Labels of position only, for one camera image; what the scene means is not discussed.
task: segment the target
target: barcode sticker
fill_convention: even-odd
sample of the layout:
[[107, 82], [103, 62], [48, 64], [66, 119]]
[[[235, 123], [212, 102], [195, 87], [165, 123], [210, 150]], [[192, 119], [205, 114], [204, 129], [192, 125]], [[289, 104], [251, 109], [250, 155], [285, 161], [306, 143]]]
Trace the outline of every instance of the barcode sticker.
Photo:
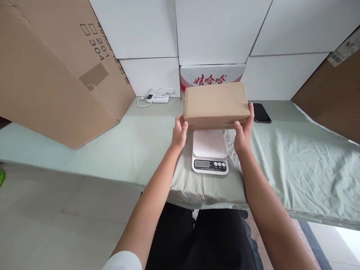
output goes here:
[[345, 40], [335, 51], [329, 54], [327, 60], [337, 67], [357, 50], [360, 49], [360, 29]]

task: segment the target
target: green object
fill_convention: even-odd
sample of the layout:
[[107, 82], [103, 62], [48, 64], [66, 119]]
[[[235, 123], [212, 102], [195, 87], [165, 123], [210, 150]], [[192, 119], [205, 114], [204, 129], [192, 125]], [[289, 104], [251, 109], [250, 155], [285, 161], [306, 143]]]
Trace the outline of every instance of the green object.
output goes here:
[[6, 176], [5, 171], [0, 170], [0, 187], [1, 187], [1, 185], [3, 184], [3, 182], [5, 180], [5, 176]]

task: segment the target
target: white power adapter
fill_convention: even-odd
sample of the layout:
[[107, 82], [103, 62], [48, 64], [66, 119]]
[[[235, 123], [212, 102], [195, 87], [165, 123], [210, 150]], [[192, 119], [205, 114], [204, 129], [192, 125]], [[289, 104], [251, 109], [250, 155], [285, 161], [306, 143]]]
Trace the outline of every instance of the white power adapter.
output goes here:
[[146, 101], [148, 103], [168, 103], [169, 102], [169, 95], [164, 94], [161, 96], [154, 96], [154, 95], [148, 95], [146, 98]]
[[[169, 92], [166, 92], [164, 94], [160, 94], [159, 93], [159, 90], [161, 89], [167, 89], [167, 90], [172, 90], [171, 93]], [[169, 102], [169, 98], [170, 98], [170, 95], [174, 94], [175, 93], [175, 89], [172, 89], [172, 88], [165, 88], [165, 87], [161, 87], [159, 88], [157, 91], [155, 91], [154, 89], [150, 88], [149, 92], [147, 92], [147, 94], [145, 94], [144, 96], [138, 98], [138, 100], [136, 101], [136, 106], [138, 108], [143, 108], [143, 107], [146, 107], [146, 106], [150, 106], [152, 103], [168, 103]], [[146, 98], [146, 101], [147, 105], [143, 105], [143, 106], [139, 106], [139, 101], [140, 100], [144, 100], [144, 98]]]

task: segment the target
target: charging cable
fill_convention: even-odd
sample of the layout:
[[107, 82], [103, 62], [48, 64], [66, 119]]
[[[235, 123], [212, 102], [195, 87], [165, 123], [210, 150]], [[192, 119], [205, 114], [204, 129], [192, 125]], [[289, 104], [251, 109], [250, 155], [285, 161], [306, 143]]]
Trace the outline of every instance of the charging cable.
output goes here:
[[[166, 92], [165, 94], [160, 94], [160, 93], [159, 93], [159, 90], [160, 90], [160, 89], [172, 90], [172, 93]], [[139, 100], [144, 100], [144, 98], [146, 98], [148, 95], [151, 95], [151, 93], [150, 93], [151, 91], [154, 91], [154, 92], [155, 92], [155, 94], [152, 94], [152, 95], [154, 95], [154, 96], [172, 95], [172, 94], [175, 93], [175, 89], [172, 89], [172, 88], [161, 87], [161, 88], [159, 88], [157, 91], [155, 91], [154, 89], [150, 88], [149, 92], [147, 92], [147, 94], [146, 94], [145, 96], [142, 96], [141, 98], [138, 99], [138, 101], [136, 101], [136, 106], [137, 106], [138, 108], [150, 106], [150, 105], [153, 103], [153, 101], [151, 101], [151, 102], [150, 102], [149, 104], [147, 104], [147, 105], [139, 106]]]

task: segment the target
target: white sleeve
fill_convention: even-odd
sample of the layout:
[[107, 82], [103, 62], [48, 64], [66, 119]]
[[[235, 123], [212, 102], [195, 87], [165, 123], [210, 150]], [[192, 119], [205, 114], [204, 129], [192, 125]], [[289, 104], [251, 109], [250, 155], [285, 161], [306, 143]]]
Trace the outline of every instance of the white sleeve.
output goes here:
[[142, 270], [139, 258], [131, 251], [120, 251], [112, 256], [102, 270]]

